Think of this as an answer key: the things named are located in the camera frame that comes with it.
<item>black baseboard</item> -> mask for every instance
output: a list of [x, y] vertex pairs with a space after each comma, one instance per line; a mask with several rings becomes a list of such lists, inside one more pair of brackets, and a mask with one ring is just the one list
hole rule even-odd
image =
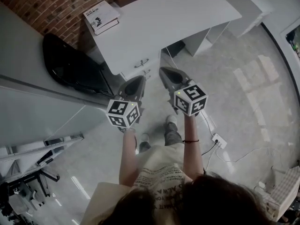
[[286, 57], [284, 55], [284, 53], [282, 52], [280, 46], [278, 45], [278, 43], [276, 42], [275, 38], [273, 37], [273, 35], [270, 33], [270, 31], [267, 29], [266, 25], [263, 24], [263, 22], [261, 23], [262, 27], [265, 29], [265, 31], [268, 33], [268, 35], [270, 36], [270, 38], [272, 39], [273, 43], [275, 44], [276, 48], [278, 49], [281, 57], [283, 58], [284, 62], [285, 62], [285, 65], [290, 73], [290, 76], [291, 76], [291, 79], [292, 79], [292, 82], [294, 84], [294, 87], [295, 87], [295, 90], [296, 90], [296, 93], [297, 93], [297, 98], [298, 98], [298, 103], [300, 105], [300, 94], [299, 94], [299, 90], [298, 90], [298, 86], [297, 86], [297, 83], [295, 81], [295, 78], [294, 78], [294, 75], [292, 73], [292, 70], [290, 68], [290, 65], [289, 63], [287, 62], [286, 60]]

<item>forearm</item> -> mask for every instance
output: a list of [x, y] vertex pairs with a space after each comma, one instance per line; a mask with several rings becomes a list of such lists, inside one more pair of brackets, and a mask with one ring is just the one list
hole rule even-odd
[[122, 159], [119, 174], [121, 185], [132, 187], [138, 176], [137, 159], [135, 156], [135, 134], [126, 130], [123, 136]]
[[[198, 133], [195, 116], [185, 116], [184, 130], [186, 141], [197, 141]], [[191, 179], [195, 179], [199, 174], [203, 174], [203, 161], [199, 142], [185, 143], [183, 157], [183, 172]]]

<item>brick wall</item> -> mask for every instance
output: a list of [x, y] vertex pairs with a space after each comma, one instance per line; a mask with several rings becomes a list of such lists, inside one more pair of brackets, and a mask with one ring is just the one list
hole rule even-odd
[[51, 32], [83, 51], [94, 46], [83, 20], [83, 12], [103, 0], [0, 1], [42, 35]]

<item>black bracelet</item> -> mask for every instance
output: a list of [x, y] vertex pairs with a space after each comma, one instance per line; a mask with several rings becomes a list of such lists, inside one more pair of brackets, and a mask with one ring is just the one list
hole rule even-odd
[[199, 139], [197, 141], [187, 141], [187, 140], [182, 140], [184, 143], [197, 143], [199, 142]]

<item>white shoe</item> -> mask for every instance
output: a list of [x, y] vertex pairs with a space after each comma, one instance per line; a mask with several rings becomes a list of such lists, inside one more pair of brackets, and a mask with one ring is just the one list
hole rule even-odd
[[141, 136], [141, 142], [147, 142], [150, 144], [150, 138], [149, 135], [147, 133], [143, 133]]
[[169, 116], [167, 117], [167, 124], [168, 124], [169, 122], [172, 122], [172, 123], [174, 123], [174, 124], [177, 126], [177, 118], [176, 118], [174, 115], [169, 115]]

